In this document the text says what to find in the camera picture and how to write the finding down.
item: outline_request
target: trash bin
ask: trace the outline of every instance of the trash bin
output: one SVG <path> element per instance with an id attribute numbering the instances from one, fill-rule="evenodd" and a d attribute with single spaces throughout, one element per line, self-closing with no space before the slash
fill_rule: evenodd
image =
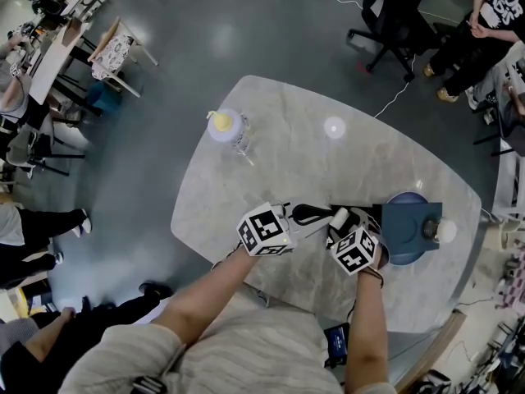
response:
<path id="1" fill-rule="evenodd" d="M 89 88 L 87 102 L 103 112 L 116 112 L 121 106 L 122 96 L 104 82 L 97 82 Z"/>

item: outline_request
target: gray floor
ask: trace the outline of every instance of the gray floor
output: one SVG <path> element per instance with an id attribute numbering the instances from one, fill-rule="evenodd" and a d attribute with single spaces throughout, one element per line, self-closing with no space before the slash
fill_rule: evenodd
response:
<path id="1" fill-rule="evenodd" d="M 420 8 L 461 20 L 472 0 L 423 0 Z M 129 94 L 114 115 L 87 116 L 80 127 L 90 145 L 84 161 L 64 162 L 70 177 L 36 172 L 17 194 L 28 208 L 88 209 L 91 235 L 57 238 L 66 261 L 51 273 L 57 303 L 78 305 L 135 296 L 145 279 L 174 288 L 209 269 L 206 260 L 170 231 L 177 191 L 206 125 L 245 75 L 281 80 L 340 100 L 371 115 L 404 87 L 403 70 L 389 54 L 373 74 L 363 72 L 377 51 L 356 38 L 345 43 L 350 27 L 366 30 L 354 4 L 334 0 L 115 0 L 95 17 L 89 32 L 98 41 L 120 15 L 147 44 L 159 67 L 140 61 L 126 79 L 141 89 Z M 448 163 L 489 208 L 498 160 L 491 144 L 472 146 L 491 134 L 472 115 L 465 97 L 442 103 L 435 91 L 441 79 L 421 69 L 430 53 L 417 57 L 416 79 L 380 117 Z M 74 65 L 87 80 L 89 71 Z M 407 341 L 399 342 L 402 351 Z"/>

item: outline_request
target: patterned cushion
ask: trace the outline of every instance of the patterned cushion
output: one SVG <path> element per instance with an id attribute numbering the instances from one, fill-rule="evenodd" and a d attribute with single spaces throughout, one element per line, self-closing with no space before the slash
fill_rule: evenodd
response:
<path id="1" fill-rule="evenodd" d="M 133 38 L 130 36 L 124 34 L 115 35 L 105 49 L 97 56 L 97 62 L 106 67 L 111 73 L 118 71 L 118 69 L 122 67 L 124 60 L 128 57 L 132 43 Z M 103 80 L 109 76 L 104 69 L 96 64 L 93 64 L 91 74 L 97 80 Z"/>

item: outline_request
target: yellow cap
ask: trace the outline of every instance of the yellow cap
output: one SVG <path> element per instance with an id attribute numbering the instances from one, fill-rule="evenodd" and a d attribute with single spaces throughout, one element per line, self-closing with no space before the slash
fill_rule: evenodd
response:
<path id="1" fill-rule="evenodd" d="M 233 125 L 233 119 L 228 114 L 211 111 L 213 115 L 213 124 L 219 131 L 228 131 Z"/>

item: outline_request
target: blue bowl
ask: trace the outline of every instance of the blue bowl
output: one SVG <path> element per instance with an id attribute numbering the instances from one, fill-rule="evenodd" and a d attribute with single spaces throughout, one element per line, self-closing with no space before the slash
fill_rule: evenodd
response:
<path id="1" fill-rule="evenodd" d="M 422 195 L 414 193 L 413 191 L 405 191 L 404 193 L 397 194 L 392 197 L 388 204 L 425 204 L 428 203 Z M 407 266 L 415 263 L 425 251 L 417 253 L 403 253 L 403 254 L 390 254 L 390 263 L 395 266 Z"/>

